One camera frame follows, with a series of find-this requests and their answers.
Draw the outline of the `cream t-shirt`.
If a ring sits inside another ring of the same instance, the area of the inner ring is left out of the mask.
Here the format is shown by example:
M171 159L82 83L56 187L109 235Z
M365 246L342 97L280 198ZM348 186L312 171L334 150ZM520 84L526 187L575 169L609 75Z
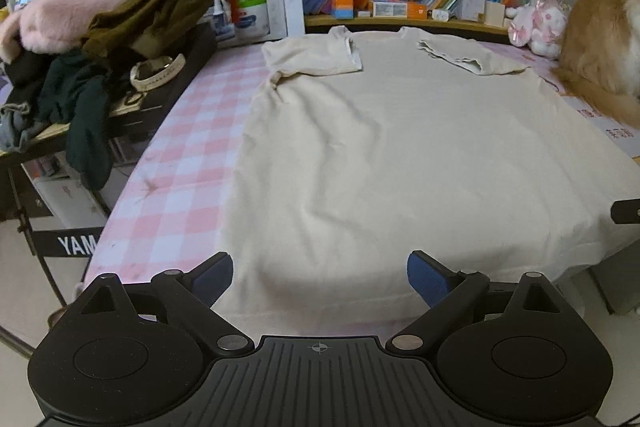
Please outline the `cream t-shirt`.
M406 264L555 280L636 243L637 164L536 72L405 28L266 43L220 246L217 311L303 334L416 317Z

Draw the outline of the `pink checkered tablecloth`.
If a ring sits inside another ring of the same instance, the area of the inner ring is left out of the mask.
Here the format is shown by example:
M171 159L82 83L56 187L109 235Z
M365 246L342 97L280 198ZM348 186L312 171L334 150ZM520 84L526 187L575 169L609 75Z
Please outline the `pink checkered tablecloth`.
M196 75L117 199L88 277L113 272L126 283L143 282L168 268L193 268L224 248L232 181L246 166L240 150L250 142L250 108L266 76L259 46L216 53ZM373 258L399 271L410 251L421 249L450 267L503 279L530 268L560 277L638 243L637 225L616 225L608 215L612 200L638 185L639 170L625 153L539 79L527 83L528 101L573 119L579 136L603 150L605 160L582 155L570 169L556 168L548 139L531 139L523 150L473 152L473 136L488 138L496 122L486 109L487 82L477 79L474 87L480 96L472 105L482 119L459 133L437 124L432 96L403 102L401 86L386 95L404 117L390 175L408 190L375 202L375 174L333 173L357 191L359 207L372 218L364 239L333 246L329 225L320 225L307 229L302 247L285 242L285 233L303 226L303 213L276 215L281 190L270 191L267 202L252 202L236 223L244 231L265 225L275 240L272 251L293 265L318 253L322 261Z

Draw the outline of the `orange fluffy cat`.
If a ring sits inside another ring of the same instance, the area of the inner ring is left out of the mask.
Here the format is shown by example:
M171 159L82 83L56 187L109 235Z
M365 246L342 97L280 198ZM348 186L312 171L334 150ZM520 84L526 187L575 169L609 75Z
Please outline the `orange fluffy cat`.
M553 74L598 112L639 127L639 0L577 0Z

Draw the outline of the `pink white plush bunny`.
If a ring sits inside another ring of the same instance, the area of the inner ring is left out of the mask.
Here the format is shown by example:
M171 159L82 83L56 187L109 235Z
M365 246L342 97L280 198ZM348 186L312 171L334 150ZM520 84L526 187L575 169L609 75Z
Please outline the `pink white plush bunny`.
M538 56L556 60L561 52L567 10L556 0L532 0L516 9L508 9L508 36L512 46L526 46Z

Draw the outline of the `cream webbing belt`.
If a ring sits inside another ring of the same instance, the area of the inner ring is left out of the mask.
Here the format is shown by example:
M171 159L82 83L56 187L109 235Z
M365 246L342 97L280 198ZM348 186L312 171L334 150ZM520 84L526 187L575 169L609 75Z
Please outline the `cream webbing belt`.
M137 92L150 92L173 80L186 64L182 53L176 57L161 56L140 62L130 70L130 83Z

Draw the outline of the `dark green garment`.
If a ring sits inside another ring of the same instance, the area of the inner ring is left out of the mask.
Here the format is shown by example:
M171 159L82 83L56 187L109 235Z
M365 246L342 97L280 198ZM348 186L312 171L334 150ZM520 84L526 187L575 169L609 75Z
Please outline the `dark green garment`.
M110 176L106 122L112 104L121 96L119 75L80 49L58 56L44 80L37 119L67 124L66 161L89 190L98 191Z

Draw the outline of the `small cream cube box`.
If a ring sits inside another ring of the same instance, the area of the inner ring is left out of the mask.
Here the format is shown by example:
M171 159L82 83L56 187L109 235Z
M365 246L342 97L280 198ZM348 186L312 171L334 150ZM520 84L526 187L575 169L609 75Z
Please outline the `small cream cube box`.
M503 28L506 18L506 7L499 2L486 1L484 12L484 24Z

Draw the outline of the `grey garment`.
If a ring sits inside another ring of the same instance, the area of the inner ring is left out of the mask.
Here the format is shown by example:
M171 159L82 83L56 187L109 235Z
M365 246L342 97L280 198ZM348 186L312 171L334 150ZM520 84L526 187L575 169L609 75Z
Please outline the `grey garment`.
M1 106L0 147L6 153L24 153L30 141L48 124L32 116L28 102L6 103Z

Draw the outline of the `white label card box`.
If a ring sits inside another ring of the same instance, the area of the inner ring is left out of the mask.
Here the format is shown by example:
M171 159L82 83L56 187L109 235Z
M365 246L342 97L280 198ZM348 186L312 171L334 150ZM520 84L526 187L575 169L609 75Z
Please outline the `white label card box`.
M484 23L486 0L457 0L454 16L458 20Z

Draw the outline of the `white charger plug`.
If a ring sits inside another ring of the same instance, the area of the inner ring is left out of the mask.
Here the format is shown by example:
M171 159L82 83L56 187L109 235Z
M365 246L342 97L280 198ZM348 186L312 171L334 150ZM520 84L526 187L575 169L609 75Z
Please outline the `white charger plug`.
M438 22L448 22L448 20L450 20L450 13L448 10L434 9L432 11L432 19Z

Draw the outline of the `olive brown garment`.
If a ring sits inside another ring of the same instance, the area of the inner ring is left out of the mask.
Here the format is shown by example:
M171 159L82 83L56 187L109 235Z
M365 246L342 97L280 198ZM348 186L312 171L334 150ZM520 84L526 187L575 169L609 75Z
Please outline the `olive brown garment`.
M91 21L81 39L85 54L104 63L130 49L145 58L157 58L183 37L214 0L126 0Z

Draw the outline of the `white pen holder tub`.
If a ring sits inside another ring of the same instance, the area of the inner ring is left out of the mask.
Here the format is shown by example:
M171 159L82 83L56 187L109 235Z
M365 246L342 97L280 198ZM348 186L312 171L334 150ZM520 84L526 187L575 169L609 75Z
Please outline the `white pen holder tub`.
M267 0L240 0L235 35L241 40L254 40L269 34Z

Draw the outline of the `flat white orange box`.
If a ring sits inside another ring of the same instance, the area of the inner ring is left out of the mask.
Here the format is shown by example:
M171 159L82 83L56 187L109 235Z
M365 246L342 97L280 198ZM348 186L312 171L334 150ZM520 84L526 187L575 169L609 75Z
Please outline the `flat white orange box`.
M424 4L405 1L372 1L371 14L376 18L428 19L428 9Z

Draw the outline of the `pink fluffy garment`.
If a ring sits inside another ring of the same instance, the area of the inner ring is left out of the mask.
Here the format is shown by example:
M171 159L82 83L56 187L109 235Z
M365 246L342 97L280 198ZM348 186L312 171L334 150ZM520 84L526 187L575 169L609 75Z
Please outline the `pink fluffy garment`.
M32 0L1 23L1 61L11 64L23 50L62 54L77 48L96 14L127 0Z

